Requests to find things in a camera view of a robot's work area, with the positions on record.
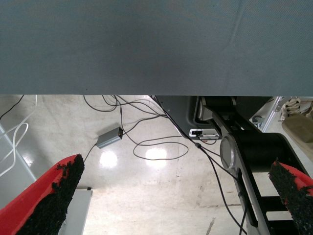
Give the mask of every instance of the gray fabric surface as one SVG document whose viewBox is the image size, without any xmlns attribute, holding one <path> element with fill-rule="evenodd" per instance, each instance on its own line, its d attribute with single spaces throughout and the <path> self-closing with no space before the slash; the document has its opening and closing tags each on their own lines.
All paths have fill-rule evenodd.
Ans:
<svg viewBox="0 0 313 235">
<path fill-rule="evenodd" d="M 0 93 L 312 95 L 313 1 L 0 1 Z"/>
</svg>

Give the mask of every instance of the white cable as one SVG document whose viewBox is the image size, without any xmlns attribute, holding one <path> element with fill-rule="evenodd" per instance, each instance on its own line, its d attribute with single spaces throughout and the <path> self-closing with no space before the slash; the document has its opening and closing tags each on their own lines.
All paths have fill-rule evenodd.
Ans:
<svg viewBox="0 0 313 235">
<path fill-rule="evenodd" d="M 24 122 L 22 125 L 26 125 L 26 128 L 25 128 L 23 134 L 21 135 L 21 137 L 19 138 L 19 140 L 16 142 L 16 147 L 19 145 L 19 143 L 20 143 L 21 140 L 23 139 L 23 137 L 24 137 L 24 135 L 26 134 L 26 132 L 27 132 L 27 130 L 28 130 L 28 127 L 29 127 L 28 123 L 25 123 L 25 122 Z M 13 149 L 11 149 L 11 151 L 8 152 L 8 154 L 0 161 L 0 164 L 1 164 L 8 156 L 10 156 L 10 154 L 11 154 L 12 152 L 13 152 Z"/>
<path fill-rule="evenodd" d="M 7 173 L 9 170 L 11 170 L 14 166 L 15 166 L 15 162 L 16 162 L 16 146 L 20 143 L 20 141 L 22 140 L 22 138 L 24 137 L 24 135 L 26 134 L 26 131 L 28 130 L 28 124 L 25 123 L 25 121 L 35 112 L 36 110 L 36 107 L 37 107 L 37 104 L 38 104 L 38 101 L 37 101 L 37 95 L 35 95 L 35 108 L 34 110 L 27 116 L 23 119 L 23 121 L 20 122 L 19 125 L 16 126 L 16 129 L 14 131 L 14 134 L 13 134 L 13 149 L 10 151 L 10 153 L 13 151 L 13 163 L 12 165 L 5 171 L 3 171 L 1 174 L 0 174 L 0 177 L 2 175 L 4 175 L 5 173 Z M 21 135 L 21 137 L 19 138 L 19 140 L 17 141 L 16 143 L 16 134 L 17 132 L 19 131 L 20 127 L 22 125 L 25 125 L 26 124 L 26 129 L 24 131 L 24 133 Z"/>
</svg>

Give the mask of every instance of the gray power adapter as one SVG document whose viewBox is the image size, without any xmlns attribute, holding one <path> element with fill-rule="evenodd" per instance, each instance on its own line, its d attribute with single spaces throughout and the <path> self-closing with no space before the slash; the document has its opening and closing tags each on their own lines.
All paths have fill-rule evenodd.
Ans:
<svg viewBox="0 0 313 235">
<path fill-rule="evenodd" d="M 98 137 L 97 147 L 103 148 L 111 143 L 114 143 L 123 138 L 123 129 L 117 127 L 107 133 L 104 133 Z"/>
</svg>

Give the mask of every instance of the concrete floor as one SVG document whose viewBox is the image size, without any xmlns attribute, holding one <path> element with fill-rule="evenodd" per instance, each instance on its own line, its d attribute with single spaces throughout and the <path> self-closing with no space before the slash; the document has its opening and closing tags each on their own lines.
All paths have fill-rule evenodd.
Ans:
<svg viewBox="0 0 313 235">
<path fill-rule="evenodd" d="M 2 95 L 0 113 L 10 108 L 20 96 Z M 144 99 L 158 109 L 147 96 L 124 96 L 128 101 Z M 34 108 L 34 95 L 26 95 L 1 123 L 8 129 L 19 123 Z M 98 109 L 110 109 L 101 96 L 87 96 Z M 151 115 L 126 105 L 123 123 L 129 129 L 139 119 Z M 81 95 L 39 95 L 36 112 L 29 119 L 29 130 L 18 146 L 19 153 L 36 177 L 60 159 L 81 153 L 83 157 L 97 137 L 120 124 L 119 109 L 101 113 L 87 106 Z M 269 132 L 283 133 L 281 123 L 273 121 Z M 142 122 L 130 136 L 135 141 L 177 135 L 165 118 Z M 224 235 L 236 234 L 238 227 L 228 215 L 216 177 L 207 157 L 184 138 L 174 138 L 189 147 L 184 157 L 161 162 L 139 159 L 133 155 L 134 144 L 127 138 L 103 149 L 95 147 L 86 161 L 80 188 L 92 187 L 93 196 L 85 225 L 85 235 Z M 295 151 L 310 173 L 312 163 Z M 219 152 L 220 141 L 206 146 Z M 185 151 L 178 144 L 140 148 L 149 157 L 176 157 Z M 239 205 L 233 180 L 222 170 L 218 175 L 227 203 L 238 221 Z M 256 175 L 262 193 L 277 195 L 267 175 Z"/>
</svg>

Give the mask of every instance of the metal frame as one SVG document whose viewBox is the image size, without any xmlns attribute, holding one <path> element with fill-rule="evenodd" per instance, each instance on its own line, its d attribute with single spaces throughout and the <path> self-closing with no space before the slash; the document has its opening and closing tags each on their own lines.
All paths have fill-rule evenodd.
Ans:
<svg viewBox="0 0 313 235">
<path fill-rule="evenodd" d="M 279 196 L 261 196 L 253 177 L 253 172 L 269 172 L 276 159 L 307 174 L 288 141 L 281 134 L 262 133 L 236 112 L 230 97 L 208 96 L 206 108 L 211 110 L 212 117 L 221 130 L 222 163 L 238 178 L 234 182 L 243 210 L 247 207 L 248 234 L 297 234 L 293 220 L 268 220 L 267 212 L 287 209 Z"/>
</svg>

